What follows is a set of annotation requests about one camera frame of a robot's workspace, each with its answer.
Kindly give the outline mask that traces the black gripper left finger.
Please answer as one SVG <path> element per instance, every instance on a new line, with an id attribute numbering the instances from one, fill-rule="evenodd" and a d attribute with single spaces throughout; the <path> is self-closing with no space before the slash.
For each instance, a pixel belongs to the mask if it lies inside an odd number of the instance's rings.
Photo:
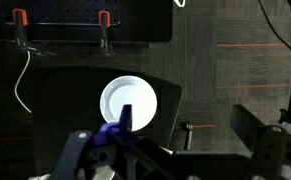
<path id="1" fill-rule="evenodd" d="M 124 105 L 119 122 L 106 130 L 107 138 L 117 148 L 113 169 L 127 180 L 166 180 L 166 172 L 159 164 L 159 155 L 164 151 L 148 138 L 134 135 L 131 125 L 132 106 Z"/>

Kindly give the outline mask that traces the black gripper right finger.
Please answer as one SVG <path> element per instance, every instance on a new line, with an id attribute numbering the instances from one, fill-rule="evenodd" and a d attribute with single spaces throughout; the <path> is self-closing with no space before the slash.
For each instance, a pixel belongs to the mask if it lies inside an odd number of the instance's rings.
<path id="1" fill-rule="evenodd" d="M 251 180 L 279 180 L 287 132 L 265 125 L 242 105 L 234 105 L 230 126 L 252 153 L 247 175 Z"/>

